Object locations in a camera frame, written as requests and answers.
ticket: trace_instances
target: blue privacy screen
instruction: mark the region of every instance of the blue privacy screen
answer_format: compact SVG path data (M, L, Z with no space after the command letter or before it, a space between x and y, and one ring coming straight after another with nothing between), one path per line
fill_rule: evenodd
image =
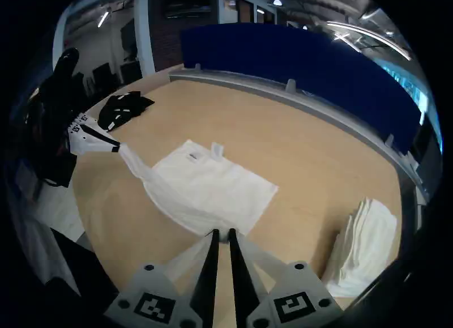
M404 154L417 133L420 111L387 72L342 41L270 24L217 24L181 32L184 66L286 83L318 95L374 128Z

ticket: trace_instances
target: folded towel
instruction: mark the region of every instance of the folded towel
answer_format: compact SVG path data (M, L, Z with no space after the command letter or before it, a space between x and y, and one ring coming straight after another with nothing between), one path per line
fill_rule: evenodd
M358 296L385 269L396 224L379 201L360 203L338 234L322 278L333 297Z

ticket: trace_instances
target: wooden table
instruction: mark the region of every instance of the wooden table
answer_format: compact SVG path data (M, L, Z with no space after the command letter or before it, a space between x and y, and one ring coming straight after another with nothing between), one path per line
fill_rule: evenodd
M248 235L262 249L286 262L306 260L321 276L345 219L369 197L398 218L396 257L398 177L358 139L298 109L230 88L178 80L146 96L156 103L112 132L146 164L153 166L187 139L208 148L217 142L226 158L280 187ZM73 182L93 249L120 290L141 264L164 263L198 240L157 210L119 155L81 156ZM264 277L270 289L273 281ZM221 245L215 326L234 322L229 248Z

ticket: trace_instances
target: clothing tag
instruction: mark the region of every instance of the clothing tag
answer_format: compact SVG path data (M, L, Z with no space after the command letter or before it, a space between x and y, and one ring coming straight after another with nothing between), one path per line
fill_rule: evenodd
M211 158L220 161L223 157L223 145L220 145L216 142L211 144Z
M196 163L202 156L203 155L200 152L194 151L191 154L188 154L187 158L193 163Z
M123 98L124 98L125 96L127 96L128 94L129 94L129 93L126 93L126 94L124 94L124 95L118 97L118 100L123 99Z

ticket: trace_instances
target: white cloth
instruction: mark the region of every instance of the white cloth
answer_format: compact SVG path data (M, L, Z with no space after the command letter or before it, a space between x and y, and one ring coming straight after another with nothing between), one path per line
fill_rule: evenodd
M206 235L253 228L278 187L224 157L188 140L153 168L121 144L119 154L141 179L148 196L167 216L186 229Z
M396 224L379 201L360 203L338 234L322 278L333 297L358 296L385 269Z

